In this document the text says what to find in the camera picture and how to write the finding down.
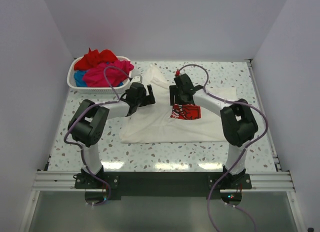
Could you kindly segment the white t shirt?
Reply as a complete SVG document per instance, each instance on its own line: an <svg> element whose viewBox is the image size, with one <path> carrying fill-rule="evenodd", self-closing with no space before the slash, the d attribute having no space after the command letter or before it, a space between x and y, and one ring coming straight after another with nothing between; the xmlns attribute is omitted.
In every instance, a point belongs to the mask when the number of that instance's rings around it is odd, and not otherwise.
<svg viewBox="0 0 320 232"><path fill-rule="evenodd" d="M187 120L170 105L169 83L161 71L151 65L142 81L152 86L155 104L137 109L124 119L119 137L123 143L224 142L219 116L196 107L198 119Z"/></svg>

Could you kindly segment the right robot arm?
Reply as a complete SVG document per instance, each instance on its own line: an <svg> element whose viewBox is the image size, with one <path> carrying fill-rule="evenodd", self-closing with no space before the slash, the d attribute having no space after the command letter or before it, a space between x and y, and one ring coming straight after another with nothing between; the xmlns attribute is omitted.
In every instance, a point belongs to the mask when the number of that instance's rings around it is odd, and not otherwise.
<svg viewBox="0 0 320 232"><path fill-rule="evenodd" d="M177 72L175 85L169 87L170 104L195 105L219 116L222 131L229 143L227 161L224 165L223 184L230 189L240 182L245 173L245 146L254 138L258 124L245 99L224 101L211 97L201 85L194 86L186 74Z"/></svg>

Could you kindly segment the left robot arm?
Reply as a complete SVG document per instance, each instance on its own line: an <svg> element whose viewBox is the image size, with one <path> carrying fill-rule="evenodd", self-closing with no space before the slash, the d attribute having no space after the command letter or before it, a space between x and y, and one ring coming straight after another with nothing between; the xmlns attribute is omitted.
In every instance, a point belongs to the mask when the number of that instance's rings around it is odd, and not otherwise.
<svg viewBox="0 0 320 232"><path fill-rule="evenodd" d="M107 120L129 117L136 113L139 107L155 103L152 86L134 82L118 101L94 103L86 99L80 104L68 124L63 140L66 144L80 148L82 171L87 174L85 181L88 185L99 188L104 182L98 142Z"/></svg>

